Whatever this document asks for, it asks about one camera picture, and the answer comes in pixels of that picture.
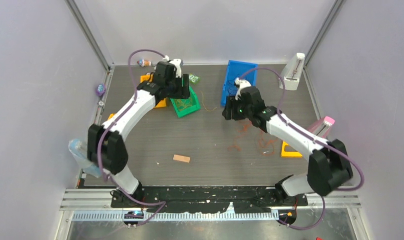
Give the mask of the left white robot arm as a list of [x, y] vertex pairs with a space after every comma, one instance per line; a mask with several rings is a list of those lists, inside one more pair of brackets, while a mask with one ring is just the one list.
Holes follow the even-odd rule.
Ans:
[[87, 159], [102, 164], [107, 174], [122, 189], [131, 207], [142, 203], [142, 186], [128, 167], [125, 140], [141, 118], [165, 98], [188, 99], [189, 76], [182, 72], [183, 61], [175, 58], [157, 63], [150, 80], [136, 87], [132, 98], [110, 120], [88, 129]]

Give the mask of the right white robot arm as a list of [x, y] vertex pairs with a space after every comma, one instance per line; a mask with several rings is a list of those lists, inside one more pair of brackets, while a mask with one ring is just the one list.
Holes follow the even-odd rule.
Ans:
[[250, 120], [254, 127], [283, 140], [307, 160], [307, 173], [290, 175], [275, 184], [275, 198], [281, 205], [290, 204], [300, 194], [324, 197], [353, 177], [342, 141], [328, 141], [298, 126], [276, 107], [266, 106], [254, 86], [228, 96], [222, 115], [226, 120]]

